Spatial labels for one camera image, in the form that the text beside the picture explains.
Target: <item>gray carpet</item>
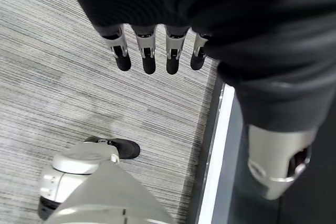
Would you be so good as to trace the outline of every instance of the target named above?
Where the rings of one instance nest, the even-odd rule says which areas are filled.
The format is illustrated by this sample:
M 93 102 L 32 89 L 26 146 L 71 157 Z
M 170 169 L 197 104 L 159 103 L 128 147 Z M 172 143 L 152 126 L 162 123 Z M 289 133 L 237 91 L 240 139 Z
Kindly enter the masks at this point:
M 132 69 L 121 72 L 76 0 L 0 0 L 0 223 L 39 223 L 42 168 L 91 135 L 138 142 L 122 167 L 183 223 L 215 66 L 191 70 L 188 34 L 179 72 L 167 74 L 160 26 L 148 76 L 126 34 Z

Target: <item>silver metal part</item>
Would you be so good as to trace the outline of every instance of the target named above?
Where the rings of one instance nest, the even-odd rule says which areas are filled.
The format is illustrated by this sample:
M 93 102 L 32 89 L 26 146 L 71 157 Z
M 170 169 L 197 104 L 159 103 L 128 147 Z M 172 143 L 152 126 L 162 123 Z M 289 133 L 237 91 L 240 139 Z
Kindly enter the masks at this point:
M 306 169 L 316 131 L 284 133 L 249 126 L 248 167 L 264 185 L 266 199 L 279 198 Z
M 155 31 L 150 37 L 141 37 L 138 35 L 136 36 L 136 41 L 138 42 L 138 47 L 141 53 L 142 58 L 146 58 L 146 54 L 144 52 L 145 48 L 150 48 L 151 50 L 151 58 L 155 56 Z
M 106 38 L 103 38 L 103 40 L 105 41 L 105 43 L 109 46 L 109 48 L 111 48 L 113 56 L 115 58 L 117 58 L 117 59 L 118 59 L 118 57 L 120 55 L 118 55 L 118 53 L 116 52 L 116 47 L 120 46 L 120 49 L 122 51 L 122 56 L 127 57 L 127 55 L 128 55 L 126 37 L 125 37 L 125 33 L 124 33 L 124 30 L 123 30 L 122 26 L 120 26 L 120 31 L 119 32 L 121 34 L 116 39 L 106 39 Z
M 101 162 L 117 160 L 117 148 L 112 145 L 81 142 L 62 153 L 57 153 L 52 160 L 56 170 L 72 174 L 92 174 Z
M 45 223 L 176 224 L 140 182 L 112 161 L 102 162 Z
M 176 59 L 178 60 L 181 56 L 181 52 L 183 49 L 183 44 L 184 44 L 185 36 L 181 38 L 172 38 L 169 37 L 168 34 L 166 34 L 166 52 L 167 52 L 167 58 L 172 59 L 172 49 L 177 49 L 177 55 Z
M 198 53 L 199 53 L 200 48 L 204 47 L 204 45 L 207 41 L 208 40 L 206 38 L 202 37 L 202 35 L 196 34 L 195 43 L 194 43 L 194 55 L 196 57 L 198 57 Z

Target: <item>robotic finger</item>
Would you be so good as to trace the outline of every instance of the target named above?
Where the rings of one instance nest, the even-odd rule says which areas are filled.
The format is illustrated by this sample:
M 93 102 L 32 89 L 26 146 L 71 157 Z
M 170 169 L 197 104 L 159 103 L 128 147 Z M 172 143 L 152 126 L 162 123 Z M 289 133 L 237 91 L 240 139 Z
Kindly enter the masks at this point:
M 206 57 L 204 46 L 209 37 L 210 36 L 206 34 L 196 34 L 194 52 L 190 61 L 190 66 L 193 70 L 200 70 L 204 64 Z
M 105 43 L 112 50 L 118 68 L 128 71 L 131 68 L 131 59 L 128 54 L 127 42 L 122 25 L 113 26 L 108 35 L 103 36 Z
M 142 57 L 143 70 L 147 74 L 155 72 L 155 30 L 153 26 L 132 26 Z
M 179 70 L 180 56 L 183 49 L 185 36 L 189 30 L 189 27 L 175 27 L 166 25 L 165 28 L 167 51 L 166 68 L 169 74 L 176 74 Z

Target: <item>black fingertip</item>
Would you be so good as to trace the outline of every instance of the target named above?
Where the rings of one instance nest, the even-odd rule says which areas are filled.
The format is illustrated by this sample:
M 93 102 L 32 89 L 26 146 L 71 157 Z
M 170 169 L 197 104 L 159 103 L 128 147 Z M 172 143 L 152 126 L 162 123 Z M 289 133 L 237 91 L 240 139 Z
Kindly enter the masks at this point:
M 132 64 L 131 64 L 131 59 L 129 54 L 127 54 L 126 57 L 124 56 L 119 56 L 118 58 L 115 59 L 117 62 L 117 66 L 121 71 L 128 71 L 130 70 Z
M 142 64 L 143 64 L 143 70 L 147 73 L 147 74 L 152 74 L 155 72 L 155 58 L 142 58 Z
M 167 59 L 166 68 L 169 74 L 176 74 L 179 70 L 179 60 L 174 57 L 172 59 Z
M 193 53 L 190 61 L 190 66 L 193 70 L 200 70 L 204 64 L 205 57 L 196 57 Z

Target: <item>black fabric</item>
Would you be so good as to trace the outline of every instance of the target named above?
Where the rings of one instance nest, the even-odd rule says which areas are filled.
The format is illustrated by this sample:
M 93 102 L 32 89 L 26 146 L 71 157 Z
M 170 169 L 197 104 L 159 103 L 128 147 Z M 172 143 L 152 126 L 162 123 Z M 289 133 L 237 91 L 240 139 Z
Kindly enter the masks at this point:
M 320 125 L 336 83 L 336 0 L 78 0 L 97 27 L 191 26 L 233 85 L 249 124 Z

